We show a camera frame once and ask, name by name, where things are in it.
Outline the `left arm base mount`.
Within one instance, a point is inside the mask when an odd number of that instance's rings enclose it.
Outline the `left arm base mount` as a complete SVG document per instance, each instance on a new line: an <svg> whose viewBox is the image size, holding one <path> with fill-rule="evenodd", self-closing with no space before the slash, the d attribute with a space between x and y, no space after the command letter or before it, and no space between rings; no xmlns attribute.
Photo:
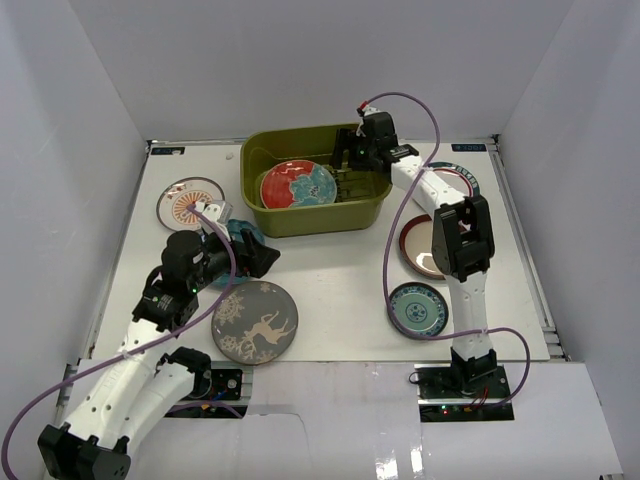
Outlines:
<svg viewBox="0 0 640 480"><path fill-rule="evenodd" d="M244 372L239 368L212 369L199 390L165 414L181 419L241 419L248 409Z"/></svg>

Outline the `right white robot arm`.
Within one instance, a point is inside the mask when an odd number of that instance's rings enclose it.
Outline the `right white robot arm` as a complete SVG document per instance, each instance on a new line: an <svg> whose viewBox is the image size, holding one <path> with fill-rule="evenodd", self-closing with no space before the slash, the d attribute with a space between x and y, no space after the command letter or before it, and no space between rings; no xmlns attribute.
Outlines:
<svg viewBox="0 0 640 480"><path fill-rule="evenodd" d="M461 397L472 399L484 391L497 369L497 355L489 339L486 278L495 254L488 201L467 196L444 181L409 144L400 144L391 115L371 106L357 109L360 123L336 134L331 165L347 153L355 171L387 177L405 192L401 202L415 201L432 220L431 252L444 275L450 295L454 333L451 346L451 384Z"/></svg>

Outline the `grey deer plate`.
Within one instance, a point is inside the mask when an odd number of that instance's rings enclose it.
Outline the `grey deer plate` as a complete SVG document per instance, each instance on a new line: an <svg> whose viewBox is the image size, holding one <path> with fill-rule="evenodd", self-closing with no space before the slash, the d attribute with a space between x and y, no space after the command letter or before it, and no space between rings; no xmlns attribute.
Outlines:
<svg viewBox="0 0 640 480"><path fill-rule="evenodd" d="M266 281L235 286L211 319L217 348L229 360L248 366L282 356L293 343L298 326L294 299L281 286Z"/></svg>

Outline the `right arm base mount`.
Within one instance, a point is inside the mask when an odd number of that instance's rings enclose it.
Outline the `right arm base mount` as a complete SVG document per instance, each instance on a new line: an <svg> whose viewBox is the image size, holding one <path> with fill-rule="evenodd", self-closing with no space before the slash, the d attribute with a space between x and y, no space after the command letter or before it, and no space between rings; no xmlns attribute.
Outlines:
<svg viewBox="0 0 640 480"><path fill-rule="evenodd" d="M470 386L462 386L449 366L416 367L408 382L417 388L420 421L428 423L469 423L514 421L506 371L497 371Z"/></svg>

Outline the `red and teal plate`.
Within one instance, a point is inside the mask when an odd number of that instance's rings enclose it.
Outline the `red and teal plate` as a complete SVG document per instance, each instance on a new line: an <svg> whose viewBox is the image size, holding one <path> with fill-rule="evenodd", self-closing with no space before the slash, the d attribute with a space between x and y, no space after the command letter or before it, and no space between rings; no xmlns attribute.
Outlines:
<svg viewBox="0 0 640 480"><path fill-rule="evenodd" d="M338 187L323 165L295 159L272 167L264 175L259 193L265 208L287 209L333 204Z"/></svg>

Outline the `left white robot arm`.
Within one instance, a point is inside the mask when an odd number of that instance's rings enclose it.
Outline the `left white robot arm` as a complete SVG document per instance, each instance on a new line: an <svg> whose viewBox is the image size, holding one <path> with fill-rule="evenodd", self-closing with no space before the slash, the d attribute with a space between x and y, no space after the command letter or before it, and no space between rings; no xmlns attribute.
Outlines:
<svg viewBox="0 0 640 480"><path fill-rule="evenodd" d="M279 259L244 229L239 242L213 231L172 233L148 275L116 353L85 399L37 445L55 479L123 479L140 441L179 401L211 387L211 358L176 345L199 307L198 294L227 274L261 278Z"/></svg>

